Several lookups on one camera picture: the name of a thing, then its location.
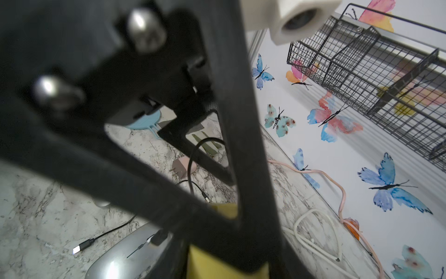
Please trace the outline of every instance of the silver bolt head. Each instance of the silver bolt head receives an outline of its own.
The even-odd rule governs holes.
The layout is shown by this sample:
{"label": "silver bolt head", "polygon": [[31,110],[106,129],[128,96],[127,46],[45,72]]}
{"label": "silver bolt head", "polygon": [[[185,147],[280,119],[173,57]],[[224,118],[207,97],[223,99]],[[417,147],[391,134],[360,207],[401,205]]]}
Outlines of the silver bolt head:
{"label": "silver bolt head", "polygon": [[32,94],[41,107],[56,111],[73,109],[85,101],[82,89],[54,75],[41,76],[33,84]]}
{"label": "silver bolt head", "polygon": [[159,50],[167,39],[167,31],[158,15],[148,8],[136,8],[130,13],[127,32],[141,53]]}

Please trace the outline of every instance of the black wire basket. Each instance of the black wire basket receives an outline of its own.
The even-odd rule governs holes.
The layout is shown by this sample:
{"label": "black wire basket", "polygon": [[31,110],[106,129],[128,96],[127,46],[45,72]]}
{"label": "black wire basket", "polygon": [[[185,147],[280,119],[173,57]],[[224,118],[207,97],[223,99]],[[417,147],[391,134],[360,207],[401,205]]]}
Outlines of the black wire basket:
{"label": "black wire basket", "polygon": [[[355,4],[346,10],[351,6],[446,34]],[[353,22],[329,18],[312,37],[291,43],[287,63],[446,171],[446,62],[439,49],[420,50]]]}

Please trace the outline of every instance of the light blue object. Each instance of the light blue object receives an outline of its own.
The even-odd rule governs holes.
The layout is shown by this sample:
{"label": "light blue object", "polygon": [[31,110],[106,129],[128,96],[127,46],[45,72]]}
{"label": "light blue object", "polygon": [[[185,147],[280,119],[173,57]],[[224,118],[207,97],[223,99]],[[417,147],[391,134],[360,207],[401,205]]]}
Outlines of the light blue object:
{"label": "light blue object", "polygon": [[[304,170],[304,153],[302,151],[302,149],[298,149],[296,154],[293,156],[294,158],[294,166],[302,171]],[[319,187],[321,185],[319,185],[319,183],[316,182],[316,180],[314,180],[309,174],[304,173],[303,174],[304,177],[306,178],[306,180],[308,180],[308,182],[311,184],[311,186],[313,186],[314,189],[319,189]]]}
{"label": "light blue object", "polygon": [[157,134],[157,131],[160,130],[158,126],[158,121],[160,120],[160,117],[161,117],[161,112],[157,110],[150,115],[144,115],[136,122],[126,127],[132,130],[149,129],[157,139],[161,139],[160,136],[158,136]]}
{"label": "light blue object", "polygon": [[399,205],[404,204],[410,208],[416,208],[422,213],[429,212],[430,214],[433,214],[432,211],[414,195],[397,187],[404,187],[404,185],[395,184],[395,163],[388,153],[384,153],[384,158],[381,161],[381,168],[378,169],[378,173],[379,175],[376,172],[363,167],[362,170],[358,172],[358,176],[364,182],[382,186],[371,187],[369,189],[378,189],[373,197],[373,202],[382,208],[384,212],[392,210],[393,198]]}
{"label": "light blue object", "polygon": [[273,80],[273,76],[270,73],[265,72],[267,68],[263,68],[263,62],[262,62],[262,57],[259,54],[259,57],[257,58],[257,69],[256,68],[252,68],[252,76],[256,77],[255,79],[257,80],[257,88],[262,90],[263,88],[263,81],[265,80]]}
{"label": "light blue object", "polygon": [[269,104],[266,109],[268,111],[268,114],[265,115],[265,128],[269,128],[273,126],[273,124],[276,124],[273,126],[273,128],[276,128],[276,134],[279,137],[283,137],[288,134],[288,127],[292,128],[296,126],[296,121],[289,118],[288,116],[281,116],[283,110],[279,111],[278,115],[276,108],[273,107],[273,105]]}

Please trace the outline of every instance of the white marble surface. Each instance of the white marble surface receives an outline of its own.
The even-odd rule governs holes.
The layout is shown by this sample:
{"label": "white marble surface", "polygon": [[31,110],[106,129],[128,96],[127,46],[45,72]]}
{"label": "white marble surface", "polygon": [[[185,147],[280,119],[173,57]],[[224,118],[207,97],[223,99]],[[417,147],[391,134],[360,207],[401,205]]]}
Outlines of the white marble surface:
{"label": "white marble surface", "polygon": [[[173,118],[167,110],[162,112],[161,121]],[[219,137],[215,118],[209,117],[203,125]],[[155,139],[147,130],[128,130],[112,125],[106,126],[106,130],[113,140],[141,161],[172,181],[179,181],[169,170],[172,161],[182,156],[181,152]],[[291,163],[270,136],[264,130],[262,133],[268,158]],[[216,160],[227,164],[224,152],[216,156]],[[335,217],[300,174],[272,165],[270,174],[282,225],[292,228],[296,219],[310,208],[325,210]],[[199,168],[193,177],[212,202],[237,201],[234,188],[224,185],[204,169]],[[137,217],[128,226],[104,236],[92,247],[73,256],[73,247],[125,223],[132,214],[113,206],[98,208],[91,197],[6,162],[0,162],[0,187],[0,278],[83,278],[91,264],[105,251],[147,222]],[[187,183],[181,187],[188,191]],[[343,243],[344,261],[339,265],[362,279],[377,278],[376,265],[367,251],[346,228],[339,223],[336,227]],[[299,231],[330,253],[336,252],[334,233],[325,219],[310,216],[301,223]],[[344,278],[296,240],[289,240],[317,278]]]}

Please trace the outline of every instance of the blue butterfly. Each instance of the blue butterfly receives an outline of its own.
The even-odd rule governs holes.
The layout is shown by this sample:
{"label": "blue butterfly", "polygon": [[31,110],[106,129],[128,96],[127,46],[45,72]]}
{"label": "blue butterfly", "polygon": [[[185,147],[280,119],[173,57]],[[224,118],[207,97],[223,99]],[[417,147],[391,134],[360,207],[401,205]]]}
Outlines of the blue butterfly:
{"label": "blue butterfly", "polygon": [[[306,167],[304,167],[304,153],[302,152],[302,149],[299,148],[296,152],[296,155],[294,155],[293,158],[294,158],[294,165],[298,170],[304,171],[305,168],[308,167],[308,165]],[[308,182],[311,184],[311,186],[313,186],[314,189],[319,189],[319,187],[321,185],[319,185],[319,183],[317,183],[316,180],[314,180],[307,173],[304,173],[303,175],[308,180]]]}
{"label": "blue butterfly", "polygon": [[270,73],[265,72],[265,70],[268,68],[265,68],[263,70],[263,62],[262,57],[259,54],[259,57],[257,59],[257,69],[252,68],[252,76],[256,77],[254,80],[257,80],[257,88],[262,90],[263,88],[263,81],[264,80],[273,80],[273,76]]}
{"label": "blue butterfly", "polygon": [[279,137],[288,134],[288,126],[290,128],[296,126],[296,121],[288,116],[281,116],[283,110],[277,115],[276,108],[273,105],[269,104],[266,109],[268,114],[265,115],[265,128],[271,127],[274,123],[273,129],[276,128],[276,133]]}
{"label": "blue butterfly", "polygon": [[389,154],[384,154],[384,159],[381,161],[381,168],[378,169],[379,175],[369,170],[368,168],[363,167],[362,171],[358,172],[359,177],[362,181],[380,185],[381,187],[372,187],[369,189],[378,189],[373,197],[373,202],[381,207],[384,212],[387,210],[392,210],[393,203],[392,198],[399,204],[405,204],[409,207],[416,208],[421,212],[429,212],[432,214],[432,211],[427,208],[424,203],[422,203],[419,199],[414,197],[409,192],[398,188],[400,187],[413,187],[413,186],[405,186],[400,184],[393,184],[395,182],[395,164],[393,162],[392,157]]}

